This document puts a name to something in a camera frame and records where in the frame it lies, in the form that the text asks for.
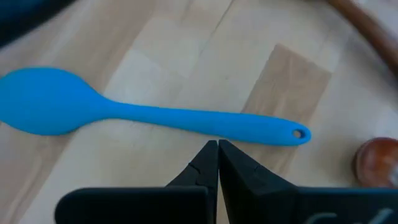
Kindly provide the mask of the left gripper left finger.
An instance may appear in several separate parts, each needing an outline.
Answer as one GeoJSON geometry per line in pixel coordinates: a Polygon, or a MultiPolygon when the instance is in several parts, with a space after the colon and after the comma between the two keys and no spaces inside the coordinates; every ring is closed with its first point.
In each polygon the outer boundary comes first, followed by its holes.
{"type": "Polygon", "coordinates": [[[208,223],[216,224],[217,199],[218,199],[218,143],[208,141],[198,154],[188,163],[181,173],[174,178],[167,187],[195,186],[207,189],[206,206],[208,223]]]}

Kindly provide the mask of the blue silicone spoon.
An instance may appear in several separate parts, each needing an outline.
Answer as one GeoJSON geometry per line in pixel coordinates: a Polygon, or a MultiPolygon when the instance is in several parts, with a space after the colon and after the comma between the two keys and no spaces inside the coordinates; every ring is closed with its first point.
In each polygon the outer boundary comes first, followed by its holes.
{"type": "Polygon", "coordinates": [[[298,146],[312,137],[306,126],[272,116],[113,101],[77,75],[57,68],[22,68],[0,78],[0,121],[13,128],[61,135],[104,119],[126,119],[273,146],[298,146]]]}

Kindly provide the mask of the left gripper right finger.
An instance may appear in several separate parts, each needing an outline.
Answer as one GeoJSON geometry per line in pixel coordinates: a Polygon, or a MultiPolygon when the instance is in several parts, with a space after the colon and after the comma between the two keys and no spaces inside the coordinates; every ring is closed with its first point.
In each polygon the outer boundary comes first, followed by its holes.
{"type": "Polygon", "coordinates": [[[219,141],[220,181],[230,224],[291,224],[295,187],[227,140],[219,141]]]}

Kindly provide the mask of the short dark wooden spoon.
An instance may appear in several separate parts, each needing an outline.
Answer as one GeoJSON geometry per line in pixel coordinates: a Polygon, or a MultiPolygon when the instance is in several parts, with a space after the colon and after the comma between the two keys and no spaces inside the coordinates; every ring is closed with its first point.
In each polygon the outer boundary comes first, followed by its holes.
{"type": "Polygon", "coordinates": [[[351,162],[362,187],[398,189],[398,139],[373,138],[362,144],[351,162]]]}

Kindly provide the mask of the long dark wooden spoon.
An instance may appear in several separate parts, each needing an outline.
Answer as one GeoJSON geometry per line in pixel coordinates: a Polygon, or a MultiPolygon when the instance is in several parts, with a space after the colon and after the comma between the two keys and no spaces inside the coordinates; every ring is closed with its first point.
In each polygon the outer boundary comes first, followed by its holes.
{"type": "Polygon", "coordinates": [[[398,75],[398,39],[352,0],[325,0],[370,44],[389,70],[398,75]]]}

